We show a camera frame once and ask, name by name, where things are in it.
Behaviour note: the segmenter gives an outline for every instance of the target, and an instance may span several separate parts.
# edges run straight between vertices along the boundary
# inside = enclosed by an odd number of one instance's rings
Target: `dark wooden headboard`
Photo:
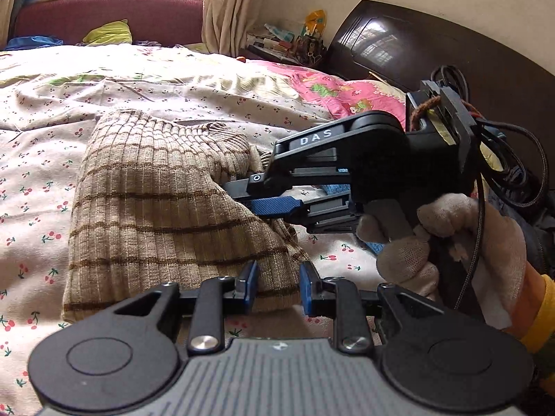
[[[202,42],[202,0],[35,2],[17,15],[13,36],[54,36],[75,45],[94,28],[123,19],[128,20],[134,40],[153,40],[168,47]]]
[[[463,72],[471,103],[486,118],[515,123],[537,135],[555,167],[555,76],[463,26],[401,6],[362,0],[335,35],[323,70],[349,80],[367,79],[371,70],[407,92],[417,90],[420,81],[429,79],[440,65],[456,65]],[[524,163],[540,173],[533,145],[522,136],[508,137]]]

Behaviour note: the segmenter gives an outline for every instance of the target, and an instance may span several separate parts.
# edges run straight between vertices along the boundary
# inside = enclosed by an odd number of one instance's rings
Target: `screw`
[[[218,340],[210,335],[200,335],[191,339],[191,347],[195,350],[210,350],[218,344]]]
[[[364,336],[348,336],[343,339],[342,344],[347,350],[360,352],[370,347],[370,340]]]

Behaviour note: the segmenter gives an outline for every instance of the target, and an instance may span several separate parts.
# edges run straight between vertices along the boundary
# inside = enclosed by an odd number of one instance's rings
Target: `knit sweater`
[[[140,111],[101,117],[71,214],[64,319],[77,321],[159,283],[198,288],[260,268],[255,310],[298,302],[307,254],[282,220],[262,221],[220,186],[260,172],[246,136],[223,123],[181,126]]]

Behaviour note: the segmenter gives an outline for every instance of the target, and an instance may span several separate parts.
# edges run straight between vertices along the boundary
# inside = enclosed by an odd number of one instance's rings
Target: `floral bedsheet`
[[[376,80],[344,81],[305,67],[257,62],[286,76],[291,87],[305,101],[327,108],[334,119],[381,110],[394,115],[404,128],[404,93],[396,87]]]
[[[61,46],[0,54],[0,414],[40,409],[27,359],[60,319],[68,232],[79,164],[95,117],[115,108],[196,124],[224,121],[261,150],[332,120],[289,77],[254,62],[187,49]],[[311,186],[291,194],[314,198]],[[296,227],[323,276],[362,289],[381,281],[375,259],[352,235],[309,235]],[[331,336],[330,321],[300,307],[231,318],[229,337]]]

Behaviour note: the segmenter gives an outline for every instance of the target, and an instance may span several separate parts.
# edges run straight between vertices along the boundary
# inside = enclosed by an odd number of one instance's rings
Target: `grey ribbed plate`
[[[43,416],[54,416],[45,410]],[[165,395],[129,416],[420,416],[373,362],[333,350],[327,339],[234,339],[193,358]],[[495,413],[522,415],[516,409]]]

